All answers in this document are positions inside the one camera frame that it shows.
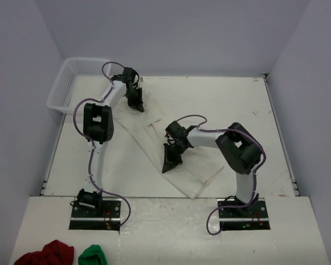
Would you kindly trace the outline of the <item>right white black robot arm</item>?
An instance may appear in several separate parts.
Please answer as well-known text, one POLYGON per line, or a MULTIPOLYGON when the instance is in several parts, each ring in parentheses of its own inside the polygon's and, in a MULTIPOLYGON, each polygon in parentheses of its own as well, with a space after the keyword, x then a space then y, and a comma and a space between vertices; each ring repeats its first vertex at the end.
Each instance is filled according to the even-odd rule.
POLYGON ((219 130, 188 128, 177 121, 165 129, 168 142, 164 144, 162 173, 183 163, 181 156, 187 149, 209 147, 221 151, 224 159, 236 173, 236 203, 231 205, 239 216, 247 217, 255 209, 257 200, 257 170, 264 164, 266 154, 255 138, 240 124, 219 130))

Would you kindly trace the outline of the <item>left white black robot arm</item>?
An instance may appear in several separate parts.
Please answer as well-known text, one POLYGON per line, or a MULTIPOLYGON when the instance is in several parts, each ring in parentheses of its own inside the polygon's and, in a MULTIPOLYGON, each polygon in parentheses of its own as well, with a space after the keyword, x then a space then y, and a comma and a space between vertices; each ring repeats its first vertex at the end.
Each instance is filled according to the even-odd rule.
POLYGON ((105 150, 114 134, 113 109, 122 97, 126 97, 129 108, 143 113, 142 88, 138 86, 140 76, 136 70, 124 67, 123 72, 112 77, 102 74, 110 81, 100 99, 87 98, 79 102, 73 111, 73 124, 77 132, 90 144, 88 177, 77 195, 77 204, 86 213, 97 217, 103 212, 102 169, 105 150))

